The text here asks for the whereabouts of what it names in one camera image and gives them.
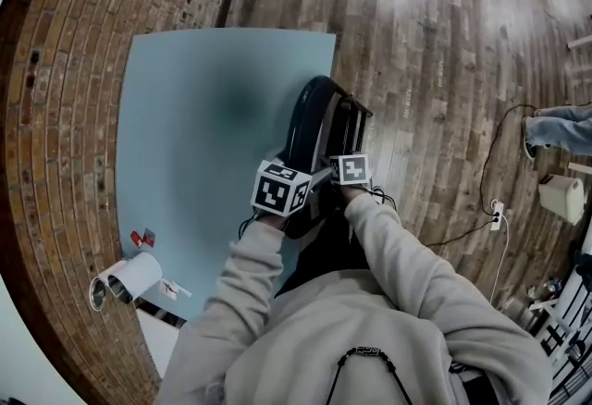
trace black pants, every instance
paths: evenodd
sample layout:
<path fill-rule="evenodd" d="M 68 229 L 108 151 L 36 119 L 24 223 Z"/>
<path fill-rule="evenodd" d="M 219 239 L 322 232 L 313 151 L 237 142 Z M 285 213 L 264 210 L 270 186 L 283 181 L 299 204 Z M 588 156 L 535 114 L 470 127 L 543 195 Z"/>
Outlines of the black pants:
<path fill-rule="evenodd" d="M 369 268 L 364 248 L 355 234 L 350 241 L 350 224 L 343 212 L 336 211 L 325 221 L 316 239 L 301 252 L 296 270 L 276 297 L 328 272 Z"/>

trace trash can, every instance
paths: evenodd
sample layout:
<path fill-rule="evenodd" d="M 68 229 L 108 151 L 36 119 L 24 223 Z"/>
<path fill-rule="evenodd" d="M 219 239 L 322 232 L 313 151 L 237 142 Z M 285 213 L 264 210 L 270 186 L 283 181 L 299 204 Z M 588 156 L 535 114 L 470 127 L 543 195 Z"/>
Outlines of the trash can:
<path fill-rule="evenodd" d="M 538 184 L 540 205 L 576 224 L 584 214 L 584 183 L 580 178 L 547 175 Z"/>

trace white power cord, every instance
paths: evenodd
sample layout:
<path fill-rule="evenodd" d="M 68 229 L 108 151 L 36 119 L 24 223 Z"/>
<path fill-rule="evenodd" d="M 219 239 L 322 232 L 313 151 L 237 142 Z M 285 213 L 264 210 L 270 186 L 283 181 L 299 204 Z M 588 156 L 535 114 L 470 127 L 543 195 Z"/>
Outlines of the white power cord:
<path fill-rule="evenodd" d="M 493 200 L 491 202 L 492 208 L 493 208 L 493 204 L 496 203 L 497 201 L 498 200 Z M 506 216 L 501 215 L 501 217 L 506 222 L 506 247 L 503 248 L 503 253 L 501 255 L 501 259 L 499 259 L 498 273 L 496 274 L 496 279 L 493 282 L 493 289 L 491 290 L 491 296 L 489 297 L 489 303 L 491 303 L 493 301 L 493 294 L 496 292 L 496 286 L 498 285 L 498 279 L 500 278 L 501 265 L 503 264 L 503 259 L 506 256 L 506 251 L 508 250 L 508 246 L 510 245 L 510 223 L 508 222 L 508 219 L 506 219 Z"/>

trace blue table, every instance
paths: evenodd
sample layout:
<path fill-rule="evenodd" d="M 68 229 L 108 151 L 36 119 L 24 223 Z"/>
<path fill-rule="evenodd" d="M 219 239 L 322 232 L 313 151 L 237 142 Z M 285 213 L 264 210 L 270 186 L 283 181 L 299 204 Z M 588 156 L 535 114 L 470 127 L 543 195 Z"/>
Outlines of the blue table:
<path fill-rule="evenodd" d="M 134 38 L 121 95 L 116 195 L 124 256 L 132 230 L 156 235 L 163 276 L 192 293 L 146 300 L 184 319 L 199 314 L 238 237 L 262 159 L 284 146 L 294 103 L 330 75 L 335 36 L 211 29 Z M 287 248 L 290 261 L 297 255 Z"/>

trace power strip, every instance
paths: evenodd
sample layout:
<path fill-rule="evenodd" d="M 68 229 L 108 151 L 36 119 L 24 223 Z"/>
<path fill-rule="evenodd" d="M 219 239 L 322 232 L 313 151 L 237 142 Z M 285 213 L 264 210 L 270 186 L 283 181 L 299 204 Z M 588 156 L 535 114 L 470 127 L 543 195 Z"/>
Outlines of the power strip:
<path fill-rule="evenodd" d="M 503 215 L 503 202 L 493 200 L 491 202 L 491 208 L 493 209 L 494 217 L 489 230 L 499 231 L 501 227 L 501 216 Z"/>

